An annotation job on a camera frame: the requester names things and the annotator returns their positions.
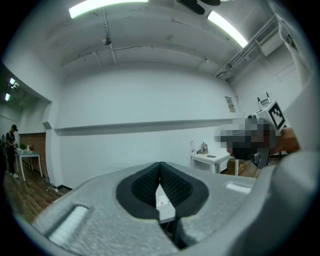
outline brick wall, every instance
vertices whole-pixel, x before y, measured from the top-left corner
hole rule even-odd
[[[43,176],[47,175],[48,172],[47,172],[47,161],[46,161],[46,134],[30,133],[30,134],[19,134],[19,136],[20,136],[20,144],[24,144],[25,149],[27,149],[27,145],[29,144],[29,142],[31,142],[31,145],[33,146],[33,151],[40,154],[42,174]],[[33,161],[33,169],[40,172],[38,158],[32,157],[32,161]]]

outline black cap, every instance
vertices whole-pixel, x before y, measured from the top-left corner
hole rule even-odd
[[[18,131],[17,126],[15,124],[13,124],[11,128],[14,129],[15,131]]]

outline fluorescent ceiling light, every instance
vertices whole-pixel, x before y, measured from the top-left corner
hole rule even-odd
[[[103,6],[109,6],[114,4],[121,4],[121,3],[134,3],[134,2],[143,2],[146,3],[148,0],[87,0],[81,2],[74,7],[69,9],[71,18],[75,18],[80,14],[89,12],[93,9],[97,9]]]
[[[10,78],[10,82],[9,82],[10,84],[14,85],[15,82],[16,82],[16,80],[14,80],[13,78]]]
[[[238,30],[235,29],[228,21],[226,21],[223,17],[221,17],[218,13],[211,11],[208,20],[213,22],[222,28],[225,32],[227,32],[230,36],[236,40],[241,47],[245,47],[248,42],[247,40],[239,33]]]

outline black jeans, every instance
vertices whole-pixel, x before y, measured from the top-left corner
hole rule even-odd
[[[8,162],[9,162],[9,172],[14,174],[15,173],[15,151],[14,150],[8,150],[6,155],[8,156]]]

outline person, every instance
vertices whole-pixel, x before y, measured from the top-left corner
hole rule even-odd
[[[8,156],[9,162],[9,172],[10,176],[14,178],[19,178],[19,176],[15,173],[15,145],[16,145],[16,138],[15,138],[15,131],[18,131],[17,126],[13,124],[9,132],[6,133],[6,155]]]
[[[290,127],[285,127],[281,130],[281,136],[275,147],[270,151],[270,156],[281,151],[296,152],[300,149],[297,137]],[[233,149],[227,148],[227,152],[233,157]]]

